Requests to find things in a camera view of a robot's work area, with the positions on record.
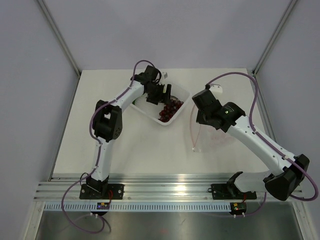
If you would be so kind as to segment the clear zip top bag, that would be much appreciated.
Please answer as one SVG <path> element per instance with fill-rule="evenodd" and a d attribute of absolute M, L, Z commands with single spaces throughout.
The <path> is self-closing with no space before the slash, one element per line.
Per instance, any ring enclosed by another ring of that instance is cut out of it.
<path fill-rule="evenodd" d="M 196 122 L 198 110 L 193 105 L 189 118 L 191 149 L 195 153 L 207 153 L 232 145 L 236 139 L 222 130 Z"/>

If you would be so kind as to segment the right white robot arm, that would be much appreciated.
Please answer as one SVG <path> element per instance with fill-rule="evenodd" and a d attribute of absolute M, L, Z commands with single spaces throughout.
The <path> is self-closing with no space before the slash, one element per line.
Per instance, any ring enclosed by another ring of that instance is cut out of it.
<path fill-rule="evenodd" d="M 239 198 L 246 192 L 268 192 L 286 201 L 304 180 L 310 160 L 285 150 L 259 129 L 250 125 L 250 118 L 233 102 L 225 105 L 213 93 L 202 90 L 192 97 L 198 108 L 196 122 L 231 135 L 252 151 L 268 168 L 265 172 L 235 173 L 227 182 L 227 193 Z"/>

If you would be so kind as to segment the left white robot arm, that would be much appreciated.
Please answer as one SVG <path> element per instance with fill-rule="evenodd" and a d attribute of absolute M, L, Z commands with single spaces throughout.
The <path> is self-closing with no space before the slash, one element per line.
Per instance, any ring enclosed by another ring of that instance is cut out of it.
<path fill-rule="evenodd" d="M 136 99 L 147 95 L 148 103 L 167 104 L 171 98 L 170 84 L 161 84 L 162 74 L 153 65 L 148 65 L 139 74 L 133 73 L 130 84 L 110 101 L 99 100 L 89 123 L 90 136 L 96 140 L 96 162 L 85 179 L 90 189 L 89 199 L 109 196 L 109 176 L 113 145 L 123 130 L 123 113 Z"/>

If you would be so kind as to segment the red grape bunch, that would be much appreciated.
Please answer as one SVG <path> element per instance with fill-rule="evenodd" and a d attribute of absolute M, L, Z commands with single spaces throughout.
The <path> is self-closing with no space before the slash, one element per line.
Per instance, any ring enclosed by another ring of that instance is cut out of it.
<path fill-rule="evenodd" d="M 172 98 L 170 100 L 170 103 L 165 104 L 163 109 L 159 112 L 158 120 L 163 123 L 167 123 L 173 118 L 173 116 L 177 113 L 177 111 L 182 107 L 183 104 L 183 101 Z"/>

